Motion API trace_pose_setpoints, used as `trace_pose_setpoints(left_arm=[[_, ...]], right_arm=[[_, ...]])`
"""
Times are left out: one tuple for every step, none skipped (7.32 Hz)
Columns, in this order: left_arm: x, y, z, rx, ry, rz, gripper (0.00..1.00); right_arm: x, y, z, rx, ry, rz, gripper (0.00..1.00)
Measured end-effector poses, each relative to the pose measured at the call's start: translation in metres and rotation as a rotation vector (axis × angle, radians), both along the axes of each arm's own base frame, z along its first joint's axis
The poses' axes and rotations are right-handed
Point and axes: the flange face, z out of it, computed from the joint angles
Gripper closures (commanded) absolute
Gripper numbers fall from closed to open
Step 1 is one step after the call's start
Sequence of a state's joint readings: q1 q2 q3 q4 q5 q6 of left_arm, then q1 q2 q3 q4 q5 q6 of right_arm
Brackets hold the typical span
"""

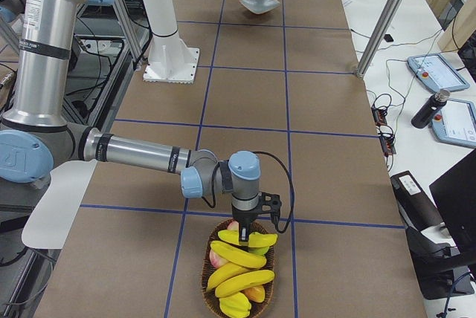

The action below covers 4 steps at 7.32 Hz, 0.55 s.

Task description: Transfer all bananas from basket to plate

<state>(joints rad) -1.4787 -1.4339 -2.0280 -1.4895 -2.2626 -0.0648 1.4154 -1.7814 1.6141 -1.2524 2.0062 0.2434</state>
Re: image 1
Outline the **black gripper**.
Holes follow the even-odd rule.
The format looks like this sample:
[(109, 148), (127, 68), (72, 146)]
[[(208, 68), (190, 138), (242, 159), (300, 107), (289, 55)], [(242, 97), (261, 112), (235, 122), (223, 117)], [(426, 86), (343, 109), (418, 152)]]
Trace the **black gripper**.
[(238, 210), (233, 207), (232, 216), (239, 224), (239, 242), (248, 242), (248, 230), (257, 219), (257, 214), (254, 210)]

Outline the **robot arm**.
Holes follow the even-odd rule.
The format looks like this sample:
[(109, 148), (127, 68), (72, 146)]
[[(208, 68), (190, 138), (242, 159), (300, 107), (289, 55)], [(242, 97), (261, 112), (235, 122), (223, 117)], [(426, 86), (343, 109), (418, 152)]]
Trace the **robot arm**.
[(87, 123), (62, 115), (68, 64), (78, 9), (97, 0), (26, 0), (19, 40), (15, 93), (1, 114), (1, 177), (29, 184), (73, 160), (122, 163), (178, 174), (186, 198), (231, 195), (241, 245), (251, 243), (251, 225), (260, 213), (260, 162), (249, 151), (217, 160), (207, 150), (144, 142), (102, 132), (116, 111)]

